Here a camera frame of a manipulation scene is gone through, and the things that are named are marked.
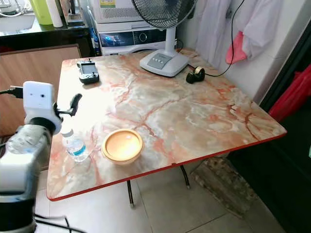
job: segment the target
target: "table leg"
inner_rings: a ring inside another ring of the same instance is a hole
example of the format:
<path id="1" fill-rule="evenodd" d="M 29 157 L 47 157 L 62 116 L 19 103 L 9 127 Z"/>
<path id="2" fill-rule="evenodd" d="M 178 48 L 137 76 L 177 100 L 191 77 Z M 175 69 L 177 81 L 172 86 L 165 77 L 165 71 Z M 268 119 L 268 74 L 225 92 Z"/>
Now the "table leg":
<path id="1" fill-rule="evenodd" d="M 133 194 L 132 194 L 132 188 L 131 188 L 131 181 L 127 181 L 127 191 L 128 191 L 128 197 L 130 199 L 130 205 L 133 208 L 134 202 L 133 202 Z"/>
<path id="2" fill-rule="evenodd" d="M 183 175 L 184 175 L 184 178 L 185 178 L 185 182 L 186 182 L 186 186 L 187 186 L 187 189 L 190 189 L 190 184 L 189 184 L 189 179 L 188 179 L 188 176 L 187 176 L 187 173 L 186 173 L 186 170 L 184 168 L 184 166 L 180 166 L 180 169 L 181 171 L 183 172 Z"/>

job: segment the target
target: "electric fan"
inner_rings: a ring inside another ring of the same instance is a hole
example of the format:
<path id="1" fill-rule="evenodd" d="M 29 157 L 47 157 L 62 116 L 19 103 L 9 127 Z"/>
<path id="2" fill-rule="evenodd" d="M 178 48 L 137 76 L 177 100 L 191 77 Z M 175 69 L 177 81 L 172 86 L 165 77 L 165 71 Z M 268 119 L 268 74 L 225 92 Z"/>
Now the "electric fan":
<path id="1" fill-rule="evenodd" d="M 152 73 L 173 77 L 189 58 L 174 49 L 176 26 L 192 11 L 196 0 L 132 0 L 139 15 L 150 25 L 166 29 L 165 49 L 156 50 L 140 61 L 140 66 Z"/>

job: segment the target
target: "plastic water bottle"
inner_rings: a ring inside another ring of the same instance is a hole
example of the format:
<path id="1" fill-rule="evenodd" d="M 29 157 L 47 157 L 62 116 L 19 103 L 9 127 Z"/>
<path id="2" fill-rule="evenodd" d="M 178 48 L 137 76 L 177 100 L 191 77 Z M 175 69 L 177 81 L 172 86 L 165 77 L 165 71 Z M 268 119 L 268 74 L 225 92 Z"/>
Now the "plastic water bottle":
<path id="1" fill-rule="evenodd" d="M 89 156 L 84 141 L 74 135 L 71 127 L 62 127 L 61 134 L 63 145 L 76 162 L 82 162 Z"/>

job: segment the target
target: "fan base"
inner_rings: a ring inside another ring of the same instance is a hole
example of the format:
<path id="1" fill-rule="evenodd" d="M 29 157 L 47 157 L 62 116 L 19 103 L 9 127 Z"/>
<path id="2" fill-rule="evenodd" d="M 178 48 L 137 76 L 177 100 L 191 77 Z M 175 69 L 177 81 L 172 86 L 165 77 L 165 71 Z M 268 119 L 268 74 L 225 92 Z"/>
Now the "fan base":
<path id="1" fill-rule="evenodd" d="M 188 57 L 176 51 L 156 50 L 141 59 L 139 64 L 142 68 L 152 73 L 173 77 L 188 64 L 188 61 Z"/>

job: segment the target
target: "tiled floor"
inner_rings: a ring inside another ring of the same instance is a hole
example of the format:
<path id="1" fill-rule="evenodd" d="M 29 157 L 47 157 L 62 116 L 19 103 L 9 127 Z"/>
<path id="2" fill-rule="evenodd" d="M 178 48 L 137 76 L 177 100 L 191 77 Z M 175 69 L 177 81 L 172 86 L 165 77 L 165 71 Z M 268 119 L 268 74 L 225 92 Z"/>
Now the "tiled floor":
<path id="1" fill-rule="evenodd" d="M 193 167 L 186 166 L 188 173 Z M 245 220 L 239 219 L 195 181 L 190 180 L 188 190 L 178 167 L 131 181 L 134 209 L 129 206 L 126 183 L 51 202 L 46 198 L 46 177 L 43 171 L 36 213 L 66 215 L 72 227 L 88 233 L 284 233 L 260 200 Z M 36 231 L 67 232 L 40 224 Z"/>

